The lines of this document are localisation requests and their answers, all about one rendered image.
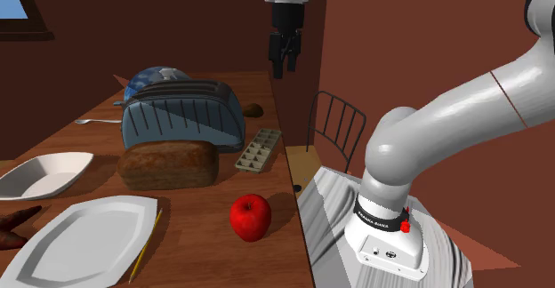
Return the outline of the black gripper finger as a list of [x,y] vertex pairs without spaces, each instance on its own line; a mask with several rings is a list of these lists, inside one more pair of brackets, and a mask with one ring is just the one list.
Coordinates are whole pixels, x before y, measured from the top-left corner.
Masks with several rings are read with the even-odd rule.
[[287,37],[286,42],[286,57],[287,57],[287,70],[294,72],[296,70],[296,61],[301,53],[302,48],[302,33],[295,30],[293,34]]
[[275,79],[283,77],[283,52],[285,49],[284,38],[279,32],[269,35],[269,61],[272,63],[272,75]]

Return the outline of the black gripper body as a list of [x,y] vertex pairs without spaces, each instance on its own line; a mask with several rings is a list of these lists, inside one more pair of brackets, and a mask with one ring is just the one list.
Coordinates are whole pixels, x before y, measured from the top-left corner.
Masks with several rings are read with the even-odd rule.
[[272,26],[282,34],[292,34],[303,28],[304,4],[273,3],[271,6]]

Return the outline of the beige ice cube tray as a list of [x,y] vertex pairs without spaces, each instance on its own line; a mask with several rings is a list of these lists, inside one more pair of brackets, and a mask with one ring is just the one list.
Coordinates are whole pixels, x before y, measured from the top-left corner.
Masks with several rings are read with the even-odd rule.
[[260,129],[235,162],[235,167],[241,172],[262,172],[280,136],[281,131]]

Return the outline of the black metal chair wooden seat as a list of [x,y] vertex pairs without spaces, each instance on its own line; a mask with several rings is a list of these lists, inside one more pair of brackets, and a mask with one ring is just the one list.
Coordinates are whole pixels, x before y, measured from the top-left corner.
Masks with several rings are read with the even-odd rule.
[[[322,127],[317,126],[318,101],[326,100],[326,117]],[[314,144],[317,136],[328,140],[345,160],[348,173],[351,159],[366,127],[366,115],[345,99],[327,91],[317,91],[310,103],[306,141],[301,146],[286,146],[286,157],[291,173],[293,190],[299,197],[322,165]]]

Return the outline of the blue grey toaster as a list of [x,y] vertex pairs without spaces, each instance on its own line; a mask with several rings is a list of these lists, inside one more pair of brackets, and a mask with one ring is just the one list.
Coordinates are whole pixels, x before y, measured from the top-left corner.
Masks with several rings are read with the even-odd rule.
[[245,119],[229,85],[211,79],[148,84],[122,104],[125,148],[163,140],[208,141],[222,153],[245,145]]

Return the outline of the blue round globe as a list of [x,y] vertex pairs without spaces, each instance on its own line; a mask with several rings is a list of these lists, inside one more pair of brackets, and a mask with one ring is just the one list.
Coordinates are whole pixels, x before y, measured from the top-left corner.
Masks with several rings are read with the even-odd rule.
[[124,101],[128,101],[135,93],[148,84],[165,80],[190,80],[183,71],[166,66],[146,68],[137,73],[125,87]]

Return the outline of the brown bread loaf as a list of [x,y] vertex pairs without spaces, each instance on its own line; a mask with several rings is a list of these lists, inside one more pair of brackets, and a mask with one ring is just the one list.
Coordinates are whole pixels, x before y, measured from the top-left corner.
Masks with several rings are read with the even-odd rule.
[[219,152],[203,140],[140,143],[121,155],[117,173],[130,190],[207,187],[217,179]]

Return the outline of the red apple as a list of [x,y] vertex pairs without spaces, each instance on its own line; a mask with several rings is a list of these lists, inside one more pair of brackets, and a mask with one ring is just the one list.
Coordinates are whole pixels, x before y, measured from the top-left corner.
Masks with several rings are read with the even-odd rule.
[[269,229],[272,211],[268,201],[259,195],[239,197],[229,210],[229,223],[246,242],[261,240]]

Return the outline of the grey patterned robot stand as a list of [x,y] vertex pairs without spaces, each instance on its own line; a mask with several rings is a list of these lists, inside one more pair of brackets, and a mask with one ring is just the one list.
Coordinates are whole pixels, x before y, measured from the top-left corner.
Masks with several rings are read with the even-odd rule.
[[343,230],[360,181],[322,166],[297,200],[315,288],[474,288],[471,262],[413,196],[406,205],[429,250],[427,275],[416,282],[359,263]]

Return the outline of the brown wooden table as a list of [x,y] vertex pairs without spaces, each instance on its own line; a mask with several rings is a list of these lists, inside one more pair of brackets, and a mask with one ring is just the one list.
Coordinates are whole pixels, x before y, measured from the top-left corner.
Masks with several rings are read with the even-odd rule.
[[[126,187],[116,171],[124,146],[117,124],[75,124],[77,119],[118,120],[122,91],[73,119],[22,155],[85,151],[94,159],[85,173],[58,196],[42,201],[42,211],[22,224],[19,232],[32,236],[72,204],[123,195]],[[283,144],[277,144],[264,171],[241,172],[237,156],[220,158],[216,183],[206,188],[159,190],[162,216],[141,261],[116,288],[314,288],[302,224]],[[229,224],[229,209],[246,194],[266,198],[272,210],[267,235],[248,243]]]

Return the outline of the yellow pencil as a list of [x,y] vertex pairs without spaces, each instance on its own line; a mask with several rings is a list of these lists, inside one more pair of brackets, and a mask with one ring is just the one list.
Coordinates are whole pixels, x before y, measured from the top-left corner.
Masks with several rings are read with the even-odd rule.
[[158,222],[159,222],[159,220],[160,220],[160,218],[161,218],[162,213],[163,213],[163,209],[160,209],[159,212],[158,212],[158,214],[157,214],[157,216],[156,216],[156,219],[155,219],[155,223],[154,223],[154,225],[153,225],[153,228],[152,228],[152,230],[151,230],[151,232],[150,232],[149,239],[147,240],[147,242],[146,242],[146,243],[144,244],[144,246],[142,247],[141,252],[140,252],[138,258],[137,258],[136,261],[135,261],[135,264],[134,264],[134,266],[133,266],[133,271],[132,271],[132,273],[131,273],[131,275],[130,275],[130,277],[129,277],[129,280],[128,280],[128,284],[131,284],[132,281],[133,281],[133,279],[134,279],[134,278],[136,277],[136,275],[137,275],[137,272],[138,272],[138,269],[139,269],[139,267],[140,267],[141,261],[143,260],[143,256],[144,256],[144,254],[145,254],[145,251],[147,250],[147,248],[148,248],[148,246],[149,246],[149,243],[150,243],[151,238],[152,238],[152,236],[153,236],[153,234],[154,234],[154,232],[155,232],[155,229],[156,229],[157,224],[158,224]]

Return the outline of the white bowl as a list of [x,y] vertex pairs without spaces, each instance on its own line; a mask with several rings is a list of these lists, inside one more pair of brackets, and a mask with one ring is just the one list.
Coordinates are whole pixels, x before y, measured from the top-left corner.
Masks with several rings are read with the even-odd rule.
[[93,158],[88,152],[60,152],[29,159],[0,177],[0,201],[56,196],[84,173]]

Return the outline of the white octagonal plate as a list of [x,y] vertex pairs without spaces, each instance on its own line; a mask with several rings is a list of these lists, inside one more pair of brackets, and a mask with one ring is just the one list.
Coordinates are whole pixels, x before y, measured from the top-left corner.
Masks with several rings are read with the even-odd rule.
[[148,242],[157,200],[110,196],[71,205],[19,250],[0,288],[109,288]]

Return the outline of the reddish brown sweet potato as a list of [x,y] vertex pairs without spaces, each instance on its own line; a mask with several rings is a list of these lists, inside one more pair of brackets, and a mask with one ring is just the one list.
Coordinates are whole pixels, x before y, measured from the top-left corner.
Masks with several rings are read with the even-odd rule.
[[0,251],[19,249],[27,243],[28,239],[12,231],[0,230]]
[[0,217],[0,231],[12,231],[14,228],[36,215],[42,209],[43,207],[41,205],[37,205]]

